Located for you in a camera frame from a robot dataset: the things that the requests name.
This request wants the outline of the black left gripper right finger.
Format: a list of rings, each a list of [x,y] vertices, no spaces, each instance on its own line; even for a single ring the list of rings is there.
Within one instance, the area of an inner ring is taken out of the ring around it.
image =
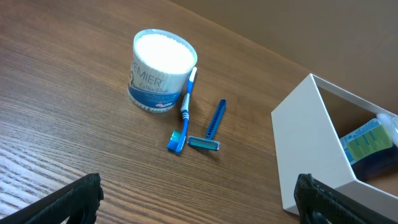
[[[299,174],[294,199],[300,224],[397,224],[313,178]]]

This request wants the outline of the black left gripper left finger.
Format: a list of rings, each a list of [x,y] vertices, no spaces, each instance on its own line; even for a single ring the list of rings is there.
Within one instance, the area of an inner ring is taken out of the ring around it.
[[[64,186],[41,200],[1,219],[1,224],[94,224],[104,199],[98,173]]]

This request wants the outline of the dark blue spray bottle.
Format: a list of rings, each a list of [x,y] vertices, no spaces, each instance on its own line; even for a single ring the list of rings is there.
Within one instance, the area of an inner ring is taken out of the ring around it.
[[[357,179],[384,175],[397,168],[397,116],[379,113],[340,143]]]

